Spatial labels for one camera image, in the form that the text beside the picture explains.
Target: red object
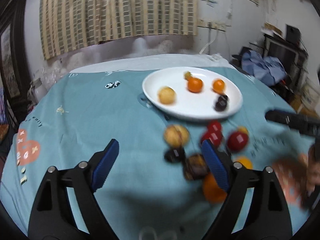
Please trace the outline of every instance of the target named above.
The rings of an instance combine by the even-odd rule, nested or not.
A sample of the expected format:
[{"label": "red object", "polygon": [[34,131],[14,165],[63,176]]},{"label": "red object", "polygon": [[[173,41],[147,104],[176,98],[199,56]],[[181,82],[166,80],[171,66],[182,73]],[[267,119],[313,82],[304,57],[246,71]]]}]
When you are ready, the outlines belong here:
[{"label": "red object", "polygon": [[241,131],[234,131],[230,134],[227,147],[232,152],[240,152],[248,144],[249,136]]},{"label": "red object", "polygon": [[219,145],[221,144],[222,137],[223,135],[221,131],[216,131],[216,132],[207,131],[202,135],[200,144],[202,144],[204,140],[209,139],[215,147],[219,147]]},{"label": "red object", "polygon": [[217,132],[217,131],[222,131],[222,126],[221,123],[218,121],[212,121],[207,125],[207,129],[210,132]]}]

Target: plate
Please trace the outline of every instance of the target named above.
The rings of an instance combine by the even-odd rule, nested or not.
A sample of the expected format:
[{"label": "plate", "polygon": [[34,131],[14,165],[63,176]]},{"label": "plate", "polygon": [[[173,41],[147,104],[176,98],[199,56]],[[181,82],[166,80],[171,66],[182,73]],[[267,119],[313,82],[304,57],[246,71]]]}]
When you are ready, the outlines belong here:
[{"label": "plate", "polygon": [[[203,89],[200,93],[191,93],[187,88],[184,73],[190,71],[194,77],[200,78]],[[214,109],[219,95],[212,90],[212,82],[222,79],[225,82],[225,94],[229,97],[225,111],[217,112]],[[171,105],[161,104],[158,91],[168,86],[176,92],[176,101]],[[226,118],[238,112],[243,98],[238,87],[226,77],[213,71],[195,67],[172,67],[155,71],[149,74],[142,82],[142,89],[146,97],[160,110],[180,119],[189,121],[206,121]]]}]

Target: blue gripper pad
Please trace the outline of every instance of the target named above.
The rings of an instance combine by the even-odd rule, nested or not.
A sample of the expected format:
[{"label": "blue gripper pad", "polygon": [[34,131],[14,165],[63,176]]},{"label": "blue gripper pad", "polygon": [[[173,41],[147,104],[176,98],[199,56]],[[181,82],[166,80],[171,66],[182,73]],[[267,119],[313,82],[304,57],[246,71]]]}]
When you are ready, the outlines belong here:
[{"label": "blue gripper pad", "polygon": [[228,172],[208,141],[202,143],[201,152],[218,186],[227,192],[230,188]]},{"label": "blue gripper pad", "polygon": [[99,161],[97,167],[92,173],[91,189],[96,192],[106,181],[109,172],[115,163],[119,154],[119,142],[112,139],[108,146],[104,149],[104,156]]}]

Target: metal screw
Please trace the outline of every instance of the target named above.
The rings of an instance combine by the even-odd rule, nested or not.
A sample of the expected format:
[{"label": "metal screw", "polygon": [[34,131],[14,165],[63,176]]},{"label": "metal screw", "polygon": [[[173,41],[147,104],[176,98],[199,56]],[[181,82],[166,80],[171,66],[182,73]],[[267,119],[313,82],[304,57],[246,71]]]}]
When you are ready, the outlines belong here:
[{"label": "metal screw", "polygon": [[88,163],[87,162],[80,162],[78,166],[79,166],[79,168],[83,169],[86,166],[88,166]]},{"label": "metal screw", "polygon": [[242,168],[242,164],[239,163],[239,162],[233,163],[233,166],[234,166],[236,169],[241,169],[241,168]]},{"label": "metal screw", "polygon": [[56,167],[55,167],[55,166],[50,166],[50,167],[48,168],[48,172],[50,172],[50,173],[54,172],[55,170],[56,170]]},{"label": "metal screw", "polygon": [[270,166],[268,166],[268,167],[266,167],[266,172],[267,173],[272,173],[273,169]]}]

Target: curtain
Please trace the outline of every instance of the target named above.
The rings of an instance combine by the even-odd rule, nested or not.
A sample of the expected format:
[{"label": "curtain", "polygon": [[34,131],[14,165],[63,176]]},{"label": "curtain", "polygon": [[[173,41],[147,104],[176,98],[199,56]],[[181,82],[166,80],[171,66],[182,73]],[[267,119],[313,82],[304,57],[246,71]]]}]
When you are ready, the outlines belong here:
[{"label": "curtain", "polygon": [[197,0],[41,0],[45,59],[140,35],[197,35]]}]

